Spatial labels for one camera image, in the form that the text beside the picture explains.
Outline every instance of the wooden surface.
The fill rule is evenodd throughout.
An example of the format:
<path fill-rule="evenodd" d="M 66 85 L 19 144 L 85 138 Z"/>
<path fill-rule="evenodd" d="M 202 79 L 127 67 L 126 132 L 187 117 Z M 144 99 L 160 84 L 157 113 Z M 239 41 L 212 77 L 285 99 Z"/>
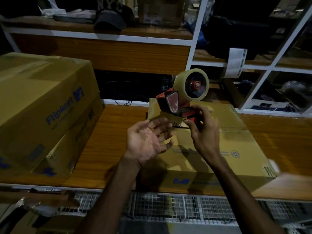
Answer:
<path fill-rule="evenodd" d="M 273 55 L 256 55 L 254 60 L 247 60 L 245 64 L 251 65 L 270 65 Z M 195 50 L 193 60 L 196 61 L 212 61 L 212 62 L 227 62 L 224 59 L 216 58 L 210 55 L 206 50 Z M 312 69 L 312 59 L 295 58 L 295 57 L 282 57 L 277 63 L 278 67 L 302 68 Z"/>
<path fill-rule="evenodd" d="M 43 16 L 21 16 L 9 20 L 4 20 L 3 23 L 7 27 L 18 28 L 117 34 L 167 39 L 193 39 L 193 35 L 184 26 L 181 26 L 180 28 L 166 28 L 151 25 L 137 25 L 135 28 L 126 28 L 122 31 L 94 30 L 92 24 L 60 22 L 55 21 L 54 19 L 44 18 Z"/>
<path fill-rule="evenodd" d="M 106 105 L 75 170 L 67 180 L 23 175 L 1 182 L 78 188 L 104 188 L 126 147 L 127 128 L 144 120 L 147 107 Z M 241 115 L 265 155 L 282 174 L 253 192 L 255 197 L 312 200 L 311 119 Z M 192 193 L 162 189 L 158 192 Z M 224 195 L 223 193 L 205 193 Z"/>
<path fill-rule="evenodd" d="M 155 74 L 185 70 L 189 46 L 12 34 L 23 53 L 86 59 L 94 69 Z"/>

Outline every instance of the white paper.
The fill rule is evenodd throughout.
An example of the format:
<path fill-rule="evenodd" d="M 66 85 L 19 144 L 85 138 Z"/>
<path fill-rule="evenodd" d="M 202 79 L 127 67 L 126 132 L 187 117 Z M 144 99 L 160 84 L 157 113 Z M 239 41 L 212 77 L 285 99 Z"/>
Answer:
<path fill-rule="evenodd" d="M 228 65 L 224 78 L 238 78 L 243 70 L 247 49 L 230 48 Z"/>

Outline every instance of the baseball cap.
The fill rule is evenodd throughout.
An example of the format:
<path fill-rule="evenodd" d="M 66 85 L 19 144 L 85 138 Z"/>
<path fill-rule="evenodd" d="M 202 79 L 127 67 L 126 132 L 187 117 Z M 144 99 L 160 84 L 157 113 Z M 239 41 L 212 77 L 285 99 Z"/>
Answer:
<path fill-rule="evenodd" d="M 117 0 L 98 0 L 94 28 L 124 30 L 127 27 L 134 27 L 133 12 L 130 7 Z"/>

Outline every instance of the forearm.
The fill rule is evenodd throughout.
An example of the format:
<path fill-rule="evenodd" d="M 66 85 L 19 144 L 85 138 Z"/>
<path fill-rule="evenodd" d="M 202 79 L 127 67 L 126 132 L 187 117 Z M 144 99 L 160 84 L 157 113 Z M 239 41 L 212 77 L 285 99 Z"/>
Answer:
<path fill-rule="evenodd" d="M 117 169 L 76 233 L 115 234 L 120 214 L 140 170 L 138 162 L 123 156 Z"/>
<path fill-rule="evenodd" d="M 242 233 L 284 233 L 260 207 L 223 157 L 212 165 Z"/>

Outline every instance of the flipkart box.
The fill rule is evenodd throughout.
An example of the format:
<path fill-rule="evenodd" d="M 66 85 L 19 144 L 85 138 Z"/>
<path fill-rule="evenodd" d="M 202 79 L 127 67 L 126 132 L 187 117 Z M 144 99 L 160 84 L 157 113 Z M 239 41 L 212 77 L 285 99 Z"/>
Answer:
<path fill-rule="evenodd" d="M 102 111 L 102 101 L 96 96 L 49 154 L 35 167 L 33 173 L 67 178 L 72 173 Z"/>
<path fill-rule="evenodd" d="M 220 153 L 249 191 L 276 177 L 252 134 L 229 104 L 203 103 L 220 124 Z M 150 119 L 158 117 L 157 102 L 150 100 Z M 181 118 L 167 115 L 176 126 L 185 125 Z M 173 128 L 174 145 L 150 160 L 141 170 L 143 185 L 154 188 L 178 188 L 203 192 L 222 192 L 222 187 L 201 155 L 195 150 L 190 130 Z"/>
<path fill-rule="evenodd" d="M 98 94 L 90 61 L 1 56 L 0 174 L 33 169 Z"/>

